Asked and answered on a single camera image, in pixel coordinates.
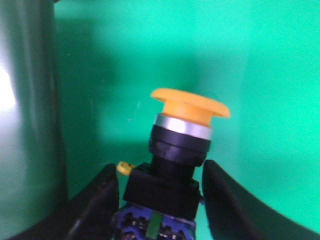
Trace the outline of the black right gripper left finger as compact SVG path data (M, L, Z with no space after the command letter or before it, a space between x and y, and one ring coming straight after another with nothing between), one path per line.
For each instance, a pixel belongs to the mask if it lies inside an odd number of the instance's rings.
M111 240L119 209L116 165L107 164L75 197L11 240Z

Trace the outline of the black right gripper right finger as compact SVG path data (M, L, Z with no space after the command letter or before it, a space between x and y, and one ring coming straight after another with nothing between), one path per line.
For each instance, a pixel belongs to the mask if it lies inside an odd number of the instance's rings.
M318 240L320 235L273 210L206 160L202 191L208 227L215 240Z

